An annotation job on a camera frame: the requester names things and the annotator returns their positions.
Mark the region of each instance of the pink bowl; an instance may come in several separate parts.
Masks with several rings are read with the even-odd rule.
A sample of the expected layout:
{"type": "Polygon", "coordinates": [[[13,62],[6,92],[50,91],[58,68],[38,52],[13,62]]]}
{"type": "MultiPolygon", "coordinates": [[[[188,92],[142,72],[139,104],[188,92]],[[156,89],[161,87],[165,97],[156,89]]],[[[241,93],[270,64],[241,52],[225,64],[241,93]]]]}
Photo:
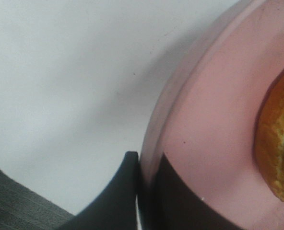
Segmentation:
{"type": "Polygon", "coordinates": [[[255,122],[284,70],[284,0],[242,0],[197,41],[166,84],[149,123],[142,175],[162,154],[212,209],[249,230],[284,230],[284,203],[254,161],[255,122]]]}

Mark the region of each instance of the gray fabric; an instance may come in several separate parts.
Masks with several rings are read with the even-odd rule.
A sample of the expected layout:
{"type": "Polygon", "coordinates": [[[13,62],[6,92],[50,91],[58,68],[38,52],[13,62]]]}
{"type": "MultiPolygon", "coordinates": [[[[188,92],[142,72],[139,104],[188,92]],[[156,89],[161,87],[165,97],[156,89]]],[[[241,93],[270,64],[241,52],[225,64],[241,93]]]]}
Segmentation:
{"type": "Polygon", "coordinates": [[[72,217],[0,171],[0,230],[52,230],[72,217]]]}

